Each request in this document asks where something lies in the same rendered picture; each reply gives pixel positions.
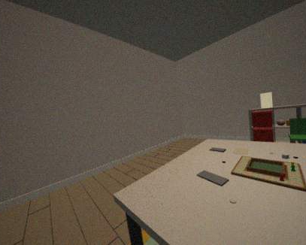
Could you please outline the beige die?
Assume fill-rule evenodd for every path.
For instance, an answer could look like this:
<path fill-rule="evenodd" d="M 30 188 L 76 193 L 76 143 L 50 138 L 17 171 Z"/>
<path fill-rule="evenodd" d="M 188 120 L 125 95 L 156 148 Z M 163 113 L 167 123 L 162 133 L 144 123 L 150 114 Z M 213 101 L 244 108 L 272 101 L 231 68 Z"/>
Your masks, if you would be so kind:
<path fill-rule="evenodd" d="M 289 155 L 287 155 L 287 154 L 282 154 L 282 159 L 288 159 L 289 158 Z"/>

